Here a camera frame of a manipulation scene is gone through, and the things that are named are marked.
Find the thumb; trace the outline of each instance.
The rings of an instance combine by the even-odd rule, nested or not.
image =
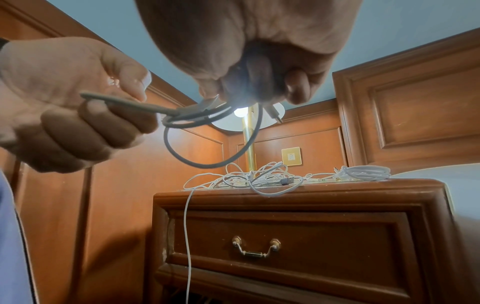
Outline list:
[[[108,45],[104,46],[100,60],[105,71],[118,79],[123,91],[140,101],[147,100],[145,89],[152,82],[152,75],[149,70]]]

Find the light blue ceiling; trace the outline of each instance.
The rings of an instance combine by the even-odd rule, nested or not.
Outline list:
[[[48,1],[193,100],[201,99],[195,81],[157,50],[137,14],[134,0]],[[479,0],[364,0],[351,37],[332,71],[478,27]],[[311,102],[333,97],[335,90],[332,78],[328,77]]]

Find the light switch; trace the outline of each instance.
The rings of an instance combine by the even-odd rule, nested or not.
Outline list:
[[[287,166],[301,165],[302,155],[300,154],[300,147],[282,149],[281,160]]]

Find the cable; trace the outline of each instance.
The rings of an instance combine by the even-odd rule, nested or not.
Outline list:
[[[103,100],[105,102],[119,104],[122,106],[127,106],[132,109],[146,111],[150,113],[160,113],[165,114],[166,116],[162,119],[161,123],[165,126],[165,130],[163,132],[163,140],[165,142],[166,148],[176,159],[185,163],[191,167],[199,168],[199,169],[214,169],[220,168],[223,166],[228,165],[229,163],[237,160],[240,156],[242,156],[248,148],[254,143],[255,138],[259,134],[260,127],[262,125],[262,118],[264,109],[267,110],[268,114],[276,119],[278,122],[281,122],[279,118],[279,114],[276,109],[272,105],[258,105],[258,119],[255,125],[255,128],[252,132],[252,135],[248,142],[245,143],[244,147],[240,149],[234,156],[230,157],[227,160],[215,163],[215,164],[199,164],[192,162],[181,155],[179,155],[170,145],[169,143],[169,130],[170,128],[173,129],[185,129],[185,128],[194,128],[199,127],[207,124],[211,124],[219,119],[225,118],[231,113],[233,113],[236,108],[232,107],[228,103],[221,102],[217,97],[212,99],[205,99],[202,102],[188,106],[185,108],[178,108],[178,109],[169,109],[158,105],[153,104],[142,104],[136,103],[131,100],[127,100],[124,98],[105,95],[105,94],[98,94],[88,91],[81,91],[80,96],[86,100]]]
[[[229,172],[229,166],[234,166],[238,169],[236,172]],[[254,192],[267,196],[275,197],[287,192],[293,191],[300,187],[304,181],[312,183],[321,183],[321,182],[338,182],[338,181],[379,181],[389,179],[390,169],[387,167],[380,166],[357,166],[357,167],[345,167],[343,166],[340,170],[334,169],[335,173],[315,173],[307,174],[304,177],[293,175],[289,173],[288,166],[284,165],[282,162],[275,163],[271,162],[261,167],[257,171],[243,172],[242,169],[235,163],[229,163],[225,167],[226,174],[217,174],[217,173],[201,173],[191,177],[183,185],[184,190],[191,190],[188,199],[186,200],[185,209],[183,211],[183,232],[185,234],[186,242],[186,256],[188,259],[188,278],[186,285],[186,303],[189,302],[189,292],[190,292],[190,280],[192,278],[192,260],[190,255],[189,239],[187,236],[187,209],[189,207],[190,199],[192,198],[195,190],[197,189],[222,189],[222,188],[250,188]],[[213,181],[209,181],[194,187],[187,187],[188,183],[200,176],[215,176],[217,177]],[[327,175],[323,178],[314,178],[314,176]],[[292,187],[286,188],[279,192],[267,193],[261,192],[258,188],[267,188],[271,186],[280,186],[280,185],[292,185]]]

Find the brass drawer pull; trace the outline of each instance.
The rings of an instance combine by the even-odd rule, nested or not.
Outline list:
[[[235,248],[238,248],[240,250],[240,253],[244,256],[251,256],[251,257],[268,257],[270,255],[270,252],[272,251],[279,251],[280,250],[280,241],[277,240],[276,238],[272,239],[270,241],[270,248],[268,249],[267,253],[261,253],[261,252],[250,252],[250,251],[245,251],[242,249],[242,239],[239,236],[235,236],[231,240],[233,246]]]

